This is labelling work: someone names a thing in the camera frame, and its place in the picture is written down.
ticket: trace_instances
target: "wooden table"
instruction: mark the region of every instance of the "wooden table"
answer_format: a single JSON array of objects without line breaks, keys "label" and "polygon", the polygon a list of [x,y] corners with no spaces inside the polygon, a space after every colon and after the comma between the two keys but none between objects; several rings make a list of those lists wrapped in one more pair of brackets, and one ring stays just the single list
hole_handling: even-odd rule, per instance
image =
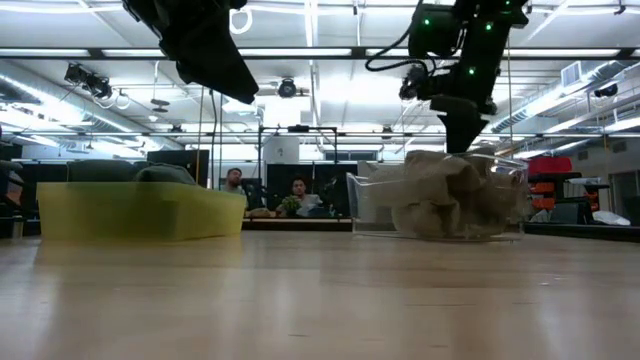
[{"label": "wooden table", "polygon": [[7,360],[630,360],[639,334],[635,244],[0,243]]}]

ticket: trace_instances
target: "storage bin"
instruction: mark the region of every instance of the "storage bin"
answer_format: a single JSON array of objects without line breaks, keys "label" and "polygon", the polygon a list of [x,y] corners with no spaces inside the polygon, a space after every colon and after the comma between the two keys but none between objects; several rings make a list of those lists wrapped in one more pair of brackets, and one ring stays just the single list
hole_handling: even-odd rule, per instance
[{"label": "storage bin", "polygon": [[433,163],[416,176],[405,163],[384,167],[385,176],[347,174],[353,232],[438,241],[521,238],[529,208],[526,163],[474,153],[435,156],[463,172],[445,176],[447,169]]},{"label": "storage bin", "polygon": [[45,241],[179,241],[242,229],[245,198],[176,183],[41,183]]}]

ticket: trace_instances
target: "yellow bin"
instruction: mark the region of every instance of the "yellow bin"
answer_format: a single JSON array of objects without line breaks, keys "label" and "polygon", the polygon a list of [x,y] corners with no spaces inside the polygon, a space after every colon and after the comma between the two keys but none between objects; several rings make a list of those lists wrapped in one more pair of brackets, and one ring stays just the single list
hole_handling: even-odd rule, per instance
[{"label": "yellow bin", "polygon": [[175,183],[41,183],[45,240],[179,241],[237,235],[243,196]]}]

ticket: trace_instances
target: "desk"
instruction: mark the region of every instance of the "desk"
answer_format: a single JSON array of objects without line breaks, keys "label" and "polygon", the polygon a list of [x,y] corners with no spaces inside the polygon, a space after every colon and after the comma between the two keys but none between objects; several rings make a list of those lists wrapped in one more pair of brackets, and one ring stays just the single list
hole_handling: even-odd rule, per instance
[{"label": "desk", "polygon": [[3,359],[633,359],[640,249],[349,233],[0,244]]}]

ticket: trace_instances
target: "person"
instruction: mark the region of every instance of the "person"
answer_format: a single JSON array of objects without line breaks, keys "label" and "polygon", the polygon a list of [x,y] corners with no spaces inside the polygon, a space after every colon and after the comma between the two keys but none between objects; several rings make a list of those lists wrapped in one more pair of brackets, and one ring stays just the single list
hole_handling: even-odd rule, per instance
[{"label": "person", "polygon": [[227,171],[227,180],[222,187],[222,191],[228,192],[231,194],[237,194],[247,197],[247,194],[244,192],[244,189],[240,184],[242,183],[242,170],[238,168],[232,168]]},{"label": "person", "polygon": [[[291,182],[291,192],[300,203],[300,208],[296,211],[298,216],[308,217],[309,212],[322,205],[322,200],[318,195],[307,194],[307,185],[302,176],[296,176]],[[284,206],[280,204],[276,209],[276,213],[280,216],[286,215]]]}]

